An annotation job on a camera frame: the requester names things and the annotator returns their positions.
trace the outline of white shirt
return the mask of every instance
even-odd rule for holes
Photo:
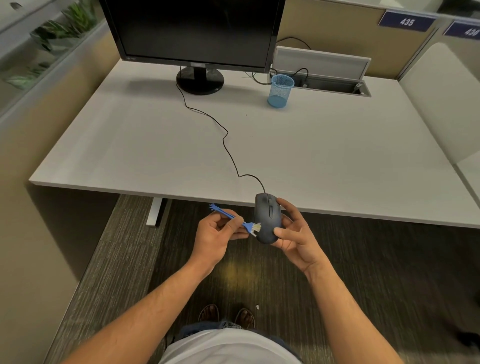
[[[159,364],[300,364],[287,349],[248,330],[205,330],[167,347]]]

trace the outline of blue sign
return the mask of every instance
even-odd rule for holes
[[[444,36],[480,40],[480,24],[468,24],[455,20],[445,30]]]
[[[436,18],[432,16],[413,15],[405,12],[387,10],[378,25],[426,32],[435,20]]]

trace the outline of person's left hand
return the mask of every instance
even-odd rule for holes
[[[204,276],[209,275],[223,258],[229,240],[248,238],[248,232],[242,226],[243,217],[238,216],[235,211],[227,209],[225,211],[235,218],[230,220],[215,211],[198,223],[189,263],[199,268]]]

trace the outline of computer mouse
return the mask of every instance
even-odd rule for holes
[[[255,196],[253,222],[262,225],[257,233],[259,242],[262,244],[273,244],[278,240],[275,234],[273,234],[273,229],[282,227],[282,213],[275,196],[271,194],[258,194]]]

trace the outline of cleaning brush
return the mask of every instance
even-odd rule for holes
[[[226,217],[228,217],[229,219],[232,219],[232,218],[235,218],[235,216],[229,214],[228,212],[222,210],[221,208],[219,208],[217,205],[215,204],[210,204],[210,209],[212,211],[218,211],[219,213],[225,215]],[[261,229],[261,224],[254,224],[253,222],[244,222],[242,224],[242,226],[247,229],[247,231],[252,234],[254,237],[256,237],[255,235],[255,232],[259,232],[260,229]]]

